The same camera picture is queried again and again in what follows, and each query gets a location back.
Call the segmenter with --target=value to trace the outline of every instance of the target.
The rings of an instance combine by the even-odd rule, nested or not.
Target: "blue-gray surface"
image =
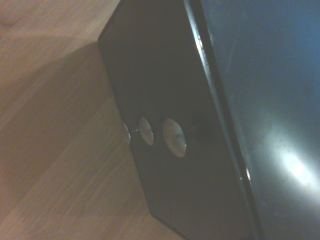
[[[267,240],[320,239],[320,2],[202,0]]]

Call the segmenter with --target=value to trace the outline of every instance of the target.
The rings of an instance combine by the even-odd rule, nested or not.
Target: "wood grain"
[[[118,0],[0,0],[0,239],[180,240],[155,220],[97,39]]]

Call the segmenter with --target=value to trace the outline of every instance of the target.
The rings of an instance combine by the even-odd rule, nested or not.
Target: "wooden floor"
[[[0,0],[0,239],[181,240],[149,213],[97,38],[118,0]]]

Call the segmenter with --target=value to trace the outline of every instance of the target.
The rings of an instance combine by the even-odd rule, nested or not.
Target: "silver button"
[[[154,134],[147,119],[141,117],[139,120],[139,131],[143,140],[150,146],[154,144]]]
[[[165,120],[163,123],[163,137],[166,145],[174,155],[179,158],[185,156],[187,142],[185,135],[178,123],[172,119]]]
[[[121,124],[121,130],[122,130],[122,136],[124,140],[129,144],[131,142],[131,135],[127,125],[124,122],[122,122]]]

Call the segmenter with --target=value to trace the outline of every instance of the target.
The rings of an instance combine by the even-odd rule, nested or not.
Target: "black panel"
[[[197,2],[265,239],[319,240],[320,1]]]
[[[126,0],[99,39],[123,121],[145,117],[131,149],[151,213],[190,240],[250,239],[250,224],[182,0]],[[185,157],[165,144],[162,123],[187,137]]]

